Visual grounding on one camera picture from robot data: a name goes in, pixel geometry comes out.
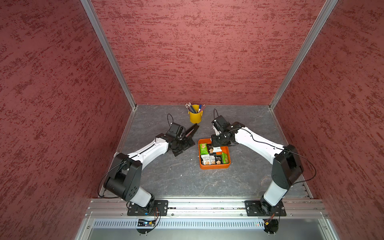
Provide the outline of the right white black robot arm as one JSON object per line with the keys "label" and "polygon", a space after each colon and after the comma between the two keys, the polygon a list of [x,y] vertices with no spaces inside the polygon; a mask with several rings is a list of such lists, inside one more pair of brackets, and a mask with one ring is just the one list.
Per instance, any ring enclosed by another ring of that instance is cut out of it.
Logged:
{"label": "right white black robot arm", "polygon": [[211,140],[214,147],[244,145],[272,165],[272,182],[258,206],[263,214],[270,215],[304,171],[296,148],[271,142],[242,124],[229,125],[226,128],[213,126],[213,129],[215,134],[211,136]]}

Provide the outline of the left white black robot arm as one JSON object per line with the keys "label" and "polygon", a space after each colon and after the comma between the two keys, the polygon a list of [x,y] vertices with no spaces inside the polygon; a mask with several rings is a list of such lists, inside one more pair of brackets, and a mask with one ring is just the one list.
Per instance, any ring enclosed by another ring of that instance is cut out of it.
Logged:
{"label": "left white black robot arm", "polygon": [[174,156],[195,145],[191,137],[182,140],[160,134],[145,147],[130,153],[117,154],[108,171],[103,187],[126,202],[148,208],[153,196],[141,187],[142,170],[157,157],[172,151]]}

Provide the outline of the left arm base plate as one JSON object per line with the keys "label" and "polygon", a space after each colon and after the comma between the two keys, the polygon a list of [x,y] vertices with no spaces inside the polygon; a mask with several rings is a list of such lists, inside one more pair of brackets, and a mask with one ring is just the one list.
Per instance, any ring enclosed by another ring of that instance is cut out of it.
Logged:
{"label": "left arm base plate", "polygon": [[157,217],[160,214],[162,217],[167,215],[168,212],[167,200],[150,200],[146,207],[129,203],[127,215],[128,216],[146,216]]}

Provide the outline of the orange storage box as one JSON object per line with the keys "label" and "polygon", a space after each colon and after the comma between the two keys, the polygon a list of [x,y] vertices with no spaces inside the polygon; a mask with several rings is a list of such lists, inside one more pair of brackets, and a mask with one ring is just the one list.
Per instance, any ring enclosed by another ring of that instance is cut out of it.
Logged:
{"label": "orange storage box", "polygon": [[[212,170],[212,169],[227,169],[231,164],[231,157],[229,152],[229,147],[213,147],[211,139],[200,139],[198,141],[199,144],[207,144],[209,155],[211,157],[211,165],[202,165],[200,149],[199,149],[199,158],[200,158],[200,168],[203,170]],[[222,155],[223,162],[222,165],[216,165],[215,163],[215,155]]]}

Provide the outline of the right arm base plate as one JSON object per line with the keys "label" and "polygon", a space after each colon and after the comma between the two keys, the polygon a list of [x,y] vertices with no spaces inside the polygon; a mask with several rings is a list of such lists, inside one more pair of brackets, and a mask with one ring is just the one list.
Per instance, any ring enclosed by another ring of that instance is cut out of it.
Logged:
{"label": "right arm base plate", "polygon": [[282,201],[276,206],[270,205],[266,201],[245,201],[245,210],[248,217],[286,217],[287,213]]}

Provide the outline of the black cookie packet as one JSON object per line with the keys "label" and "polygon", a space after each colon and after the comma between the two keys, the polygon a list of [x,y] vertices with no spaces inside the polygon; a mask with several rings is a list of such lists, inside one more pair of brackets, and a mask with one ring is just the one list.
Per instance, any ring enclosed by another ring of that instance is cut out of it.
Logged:
{"label": "black cookie packet", "polygon": [[222,155],[215,155],[215,163],[216,163],[216,165],[224,164],[223,156]]}

